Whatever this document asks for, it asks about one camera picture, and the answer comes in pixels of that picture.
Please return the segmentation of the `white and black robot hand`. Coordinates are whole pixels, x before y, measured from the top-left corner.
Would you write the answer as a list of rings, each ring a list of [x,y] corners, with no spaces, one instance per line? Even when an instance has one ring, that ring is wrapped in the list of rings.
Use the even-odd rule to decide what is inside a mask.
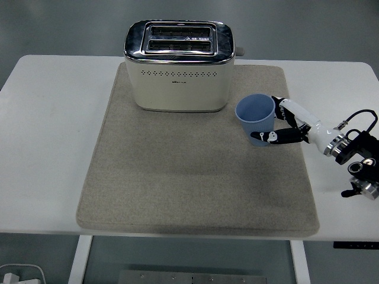
[[[284,120],[289,128],[251,132],[252,138],[270,144],[291,144],[305,141],[315,144],[325,156],[336,156],[348,144],[347,139],[337,128],[327,128],[308,110],[296,102],[273,96],[275,117]]]

